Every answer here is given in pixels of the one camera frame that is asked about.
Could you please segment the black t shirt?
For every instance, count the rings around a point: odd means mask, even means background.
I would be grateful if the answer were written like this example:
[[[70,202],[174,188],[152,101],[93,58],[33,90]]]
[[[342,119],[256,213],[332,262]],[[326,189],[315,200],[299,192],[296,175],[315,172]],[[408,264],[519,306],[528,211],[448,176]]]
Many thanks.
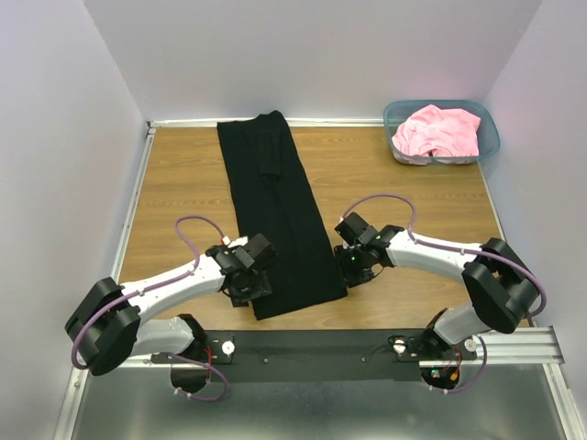
[[[272,293],[253,301],[257,319],[342,299],[347,290],[291,130],[278,111],[222,122],[217,135],[238,231],[264,235],[278,258]]]

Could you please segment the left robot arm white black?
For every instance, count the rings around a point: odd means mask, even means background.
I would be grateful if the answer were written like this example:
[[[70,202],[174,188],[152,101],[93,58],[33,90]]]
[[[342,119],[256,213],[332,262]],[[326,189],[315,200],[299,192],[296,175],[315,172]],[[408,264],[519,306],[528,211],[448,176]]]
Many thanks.
[[[97,281],[65,324],[78,369],[104,375],[133,356],[171,352],[184,362],[197,360],[204,331],[190,317],[160,320],[165,311],[193,298],[228,293],[235,306],[272,293],[267,269],[277,259],[262,234],[225,238],[194,260],[145,280]]]

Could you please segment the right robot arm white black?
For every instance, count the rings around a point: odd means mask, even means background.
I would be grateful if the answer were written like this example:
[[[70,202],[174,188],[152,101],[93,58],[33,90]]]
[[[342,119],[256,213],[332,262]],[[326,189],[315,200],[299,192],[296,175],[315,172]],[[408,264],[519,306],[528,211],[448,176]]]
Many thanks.
[[[432,239],[396,225],[377,230],[360,215],[341,217],[334,248],[347,287],[372,281],[374,267],[430,272],[463,283],[469,300],[435,315],[418,336],[396,336],[420,359],[441,359],[477,334],[511,334],[543,295],[534,275],[502,239],[459,244]]]

